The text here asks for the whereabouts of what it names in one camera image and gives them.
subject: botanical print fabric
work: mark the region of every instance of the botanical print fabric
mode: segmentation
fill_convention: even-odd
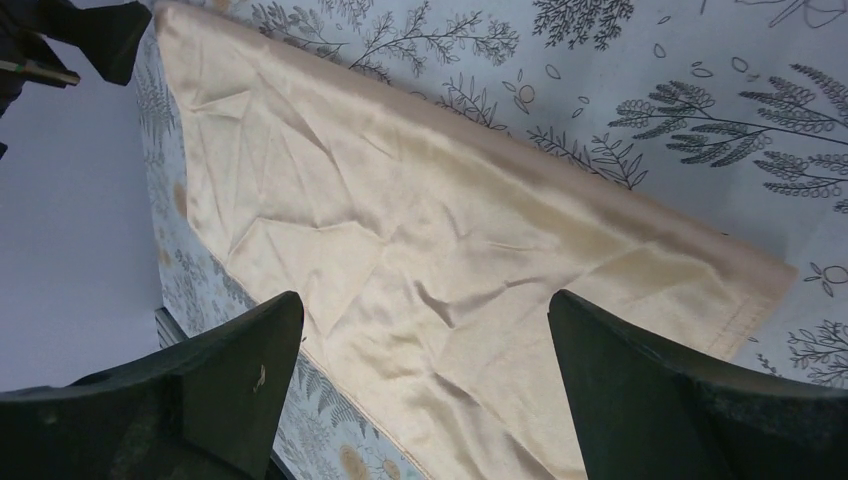
[[[801,270],[740,365],[848,380],[848,0],[191,0],[635,189]],[[152,28],[135,82],[165,304],[190,334],[253,305],[185,220]],[[420,474],[309,363],[275,449],[298,478]]]

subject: branch illustration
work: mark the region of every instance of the branch illustration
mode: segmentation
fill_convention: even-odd
[[[448,20],[444,31],[436,28],[430,33],[424,31],[427,24],[427,14],[430,3],[425,1],[419,7],[410,10],[405,25],[395,26],[392,12],[381,15],[374,20],[372,29],[364,36],[365,52],[348,68],[357,69],[367,64],[373,55],[383,54],[408,61],[412,72],[418,76],[424,70],[426,57],[419,50],[423,44],[425,51],[432,52],[440,64],[451,64],[459,61],[454,48],[465,49],[470,43],[474,55],[489,59],[494,65],[500,65],[512,57],[518,46],[518,32],[507,22],[490,21],[487,31],[476,33],[477,27],[483,22],[482,12],[457,14],[453,20]]]
[[[841,388],[848,380],[848,326],[824,320],[815,333],[789,332],[789,350],[795,368],[810,368],[807,378],[817,385]]]
[[[648,175],[648,170],[640,170],[642,155],[639,154],[632,160],[627,157],[633,149],[634,144],[622,148],[621,140],[609,143],[609,133],[603,137],[593,136],[592,143],[598,146],[590,152],[585,146],[579,147],[575,140],[569,147],[566,142],[565,132],[562,135],[554,134],[553,127],[547,132],[540,127],[536,131],[528,130],[530,140],[536,146],[551,155],[566,158],[572,165],[576,165],[586,172],[599,175],[606,180],[614,182],[628,190],[633,190]],[[600,157],[592,157],[592,153],[601,154]]]
[[[443,83],[442,86],[447,88],[448,96],[447,98],[442,96],[436,102],[436,105],[457,115],[462,115],[472,122],[479,123],[492,130],[506,130],[506,125],[495,122],[495,112],[498,108],[498,102],[492,103],[491,106],[487,104],[486,89],[483,88],[479,92],[475,91],[474,76],[468,82],[467,92],[463,91],[464,83],[465,79],[461,73],[459,74],[458,81],[454,81],[453,77],[451,77],[450,81]]]
[[[773,136],[805,137],[840,149],[848,141],[834,135],[848,130],[848,90],[819,70],[792,65],[827,98],[835,114],[813,106],[816,92],[781,77],[771,77],[773,92],[740,92],[742,98],[763,105],[756,113],[764,120],[753,123],[720,118],[711,113],[713,97],[703,88],[670,81],[657,85],[648,100],[628,100],[618,106],[619,118],[611,127],[643,130],[636,140],[670,135],[666,148],[683,152],[685,164],[708,163],[724,167],[736,163],[773,143]],[[811,198],[842,195],[848,181],[848,157],[841,154],[808,156],[806,160],[780,152],[765,152],[754,163],[786,183],[765,183],[770,191]],[[845,210],[837,204],[836,211]]]
[[[630,20],[630,0],[534,0],[539,11],[533,20],[533,35],[547,35],[545,46],[553,47],[568,38],[568,48],[592,40],[595,50],[606,50],[609,41],[621,36],[620,20]]]
[[[337,13],[353,26],[357,32],[362,26],[368,10],[374,6],[374,0],[319,0],[321,11],[328,14],[330,18]]]
[[[286,13],[276,1],[270,5],[253,4],[253,21],[259,32],[269,38],[276,34],[294,47],[311,50],[321,58],[338,61],[339,50],[347,43],[330,42],[322,36],[324,21],[313,9],[293,7],[294,13]]]

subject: gray floral background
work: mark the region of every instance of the gray floral background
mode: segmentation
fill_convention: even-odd
[[[735,362],[848,387],[848,0],[188,3],[797,266]],[[165,305],[196,335],[254,302],[185,219],[182,128],[152,28],[135,85]],[[304,358],[275,450],[301,479],[421,477]]]

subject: satin fabric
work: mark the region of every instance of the satin fabric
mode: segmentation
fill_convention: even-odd
[[[547,327],[557,290],[727,360],[793,279],[562,159],[200,9],[159,3],[156,28],[190,225],[256,301],[300,293],[302,351],[430,478],[585,478]]]

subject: leaf pattern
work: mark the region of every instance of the leaf pattern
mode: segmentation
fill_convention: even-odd
[[[848,326],[824,320],[814,331],[789,332],[790,360],[795,368],[809,369],[817,385],[842,388],[848,382]]]
[[[763,171],[785,180],[764,183],[769,191],[793,197],[839,197],[841,184],[848,180],[848,160],[843,157],[844,152],[848,152],[848,141],[824,134],[840,127],[848,129],[845,86],[812,67],[792,65],[791,68],[805,75],[822,91],[838,116],[815,109],[813,104],[817,96],[809,88],[772,76],[769,85],[774,92],[739,93],[743,99],[766,105],[756,110],[765,123],[716,117],[711,111],[715,105],[712,95],[696,85],[670,81],[657,85],[655,91],[647,95],[648,100],[622,102],[616,109],[619,118],[609,126],[647,128],[633,135],[635,140],[672,134],[674,142],[667,143],[666,148],[686,154],[680,161],[690,165],[732,165],[771,145],[776,135],[806,137],[823,145],[839,147],[843,153],[816,155],[808,160],[774,151],[766,152],[765,159],[754,160]],[[675,133],[686,128],[690,133]],[[845,207],[840,201],[834,211],[843,212]]]
[[[527,133],[540,150],[565,158],[572,165],[628,190],[636,188],[648,175],[648,170],[641,168],[641,154],[629,158],[634,144],[622,146],[621,140],[610,142],[609,133],[592,137],[591,143],[597,146],[591,152],[586,146],[580,147],[577,140],[568,146],[565,132],[555,134],[553,127],[543,131],[537,126],[536,130],[528,130]]]
[[[619,21],[633,15],[630,0],[533,0],[533,6],[539,9],[533,35],[547,35],[549,47],[568,38],[569,49],[590,38],[596,50],[608,49],[610,40],[621,36]]]
[[[501,65],[515,54],[518,33],[508,22],[490,20],[486,32],[478,32],[483,18],[482,12],[476,11],[456,14],[445,22],[444,29],[425,30],[430,10],[429,1],[424,1],[407,13],[401,28],[396,25],[392,12],[379,16],[363,37],[365,52],[349,68],[358,70],[362,65],[373,64],[373,56],[388,55],[408,62],[417,77],[424,70],[426,52],[433,54],[442,65],[458,62],[455,49],[464,50],[469,45],[474,55],[490,60],[493,65]]]
[[[475,89],[474,77],[468,81],[467,90],[463,91],[465,79],[459,74],[457,81],[451,77],[450,81],[442,84],[447,89],[448,96],[440,97],[436,105],[449,110],[457,115],[462,115],[472,122],[479,123],[492,130],[506,130],[506,125],[495,122],[495,113],[498,103],[489,104],[486,88]]]

